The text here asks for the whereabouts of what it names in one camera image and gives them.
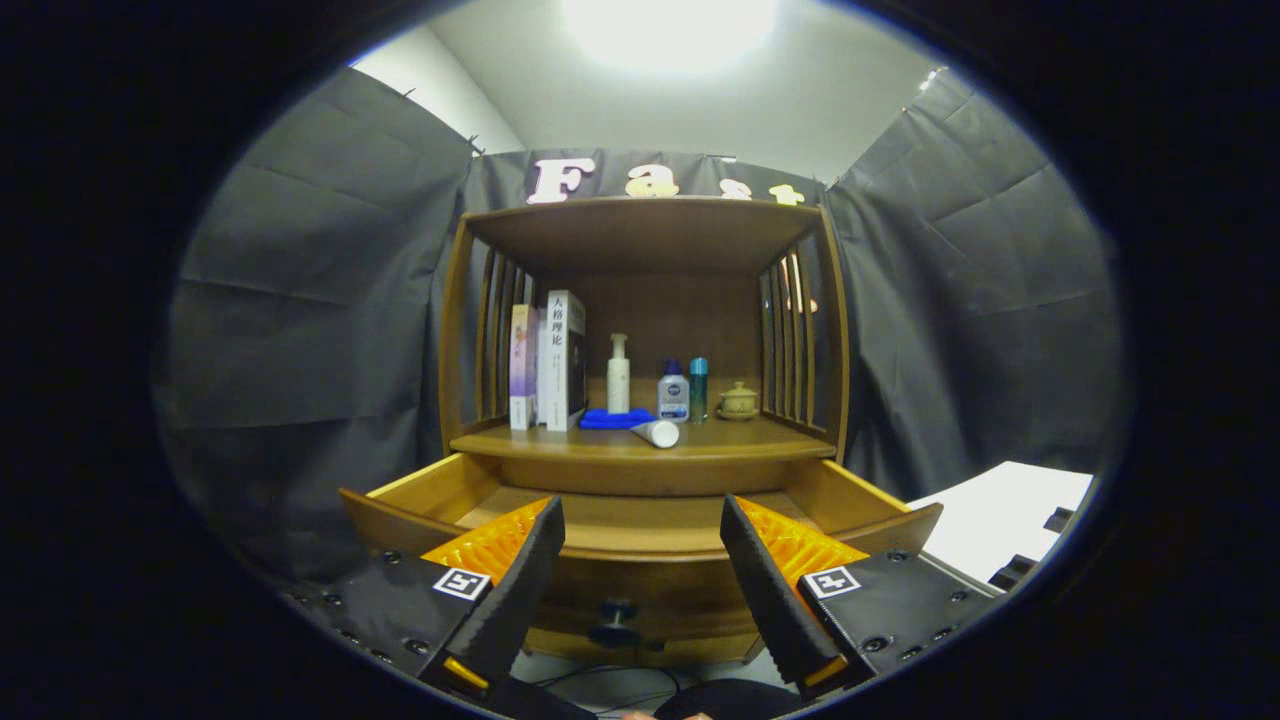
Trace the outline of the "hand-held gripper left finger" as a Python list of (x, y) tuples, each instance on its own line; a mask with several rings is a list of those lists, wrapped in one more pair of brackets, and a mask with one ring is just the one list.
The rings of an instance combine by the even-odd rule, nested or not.
[(509, 675), (564, 543), (552, 496), (434, 550), (372, 544), (332, 582), (285, 588), (317, 629), (389, 669), (476, 701)]

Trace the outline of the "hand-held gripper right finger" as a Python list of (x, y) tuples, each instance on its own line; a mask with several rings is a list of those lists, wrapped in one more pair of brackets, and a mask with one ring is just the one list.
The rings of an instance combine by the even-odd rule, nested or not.
[(730, 495), (719, 537), (781, 679), (815, 700), (908, 666), (977, 623), (996, 591), (925, 555), (942, 507), (827, 536)]

